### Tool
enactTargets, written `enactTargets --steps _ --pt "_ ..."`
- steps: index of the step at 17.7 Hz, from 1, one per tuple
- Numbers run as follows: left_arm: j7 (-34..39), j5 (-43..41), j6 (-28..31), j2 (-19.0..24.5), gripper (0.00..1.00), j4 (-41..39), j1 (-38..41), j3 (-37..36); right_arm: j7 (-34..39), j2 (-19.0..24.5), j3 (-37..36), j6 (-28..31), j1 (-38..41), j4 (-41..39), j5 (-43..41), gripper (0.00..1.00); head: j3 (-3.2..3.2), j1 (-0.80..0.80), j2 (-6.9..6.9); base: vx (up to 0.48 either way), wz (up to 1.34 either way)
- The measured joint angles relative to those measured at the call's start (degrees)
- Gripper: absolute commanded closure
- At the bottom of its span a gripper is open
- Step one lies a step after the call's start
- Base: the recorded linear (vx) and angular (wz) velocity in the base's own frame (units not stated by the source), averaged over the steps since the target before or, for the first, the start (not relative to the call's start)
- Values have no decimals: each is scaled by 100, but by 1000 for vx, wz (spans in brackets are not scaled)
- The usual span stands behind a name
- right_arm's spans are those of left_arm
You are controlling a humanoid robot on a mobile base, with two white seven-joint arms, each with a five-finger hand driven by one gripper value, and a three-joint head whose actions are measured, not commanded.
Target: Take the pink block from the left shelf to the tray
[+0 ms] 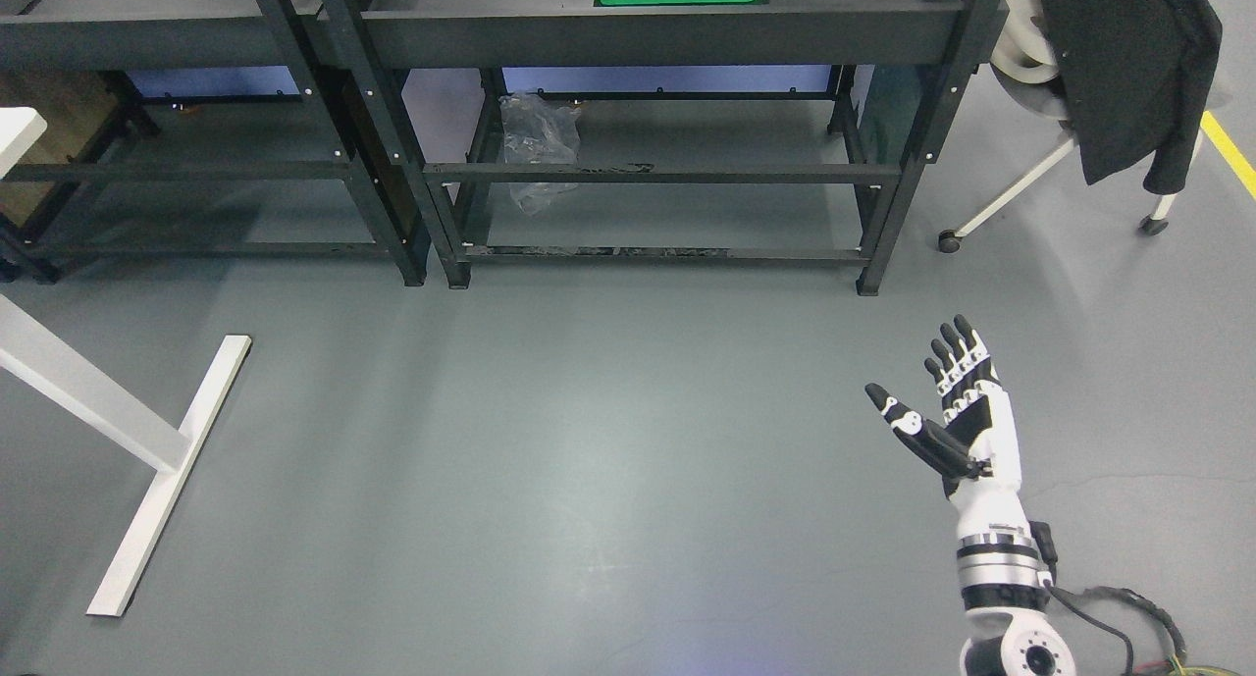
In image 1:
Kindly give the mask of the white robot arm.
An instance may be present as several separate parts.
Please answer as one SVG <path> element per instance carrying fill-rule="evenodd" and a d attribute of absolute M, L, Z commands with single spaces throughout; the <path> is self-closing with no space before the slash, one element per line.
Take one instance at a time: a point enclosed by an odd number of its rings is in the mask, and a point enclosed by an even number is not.
<path fill-rule="evenodd" d="M 1058 552 L 1045 521 L 960 538 L 957 579 L 968 619 L 961 675 L 1076 675 L 1046 614 Z"/>

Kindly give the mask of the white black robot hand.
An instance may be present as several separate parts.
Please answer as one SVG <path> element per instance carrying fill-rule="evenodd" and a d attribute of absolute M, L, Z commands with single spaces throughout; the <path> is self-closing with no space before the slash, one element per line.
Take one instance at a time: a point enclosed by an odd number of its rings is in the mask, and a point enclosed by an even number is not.
<path fill-rule="evenodd" d="M 1017 421 L 988 346 L 965 315 L 957 315 L 941 325 L 929 351 L 924 371 L 939 397 L 939 422 L 878 383 L 865 384 L 867 398 L 896 439 L 939 475 L 945 498 L 957 510 L 957 538 L 1027 537 Z"/>

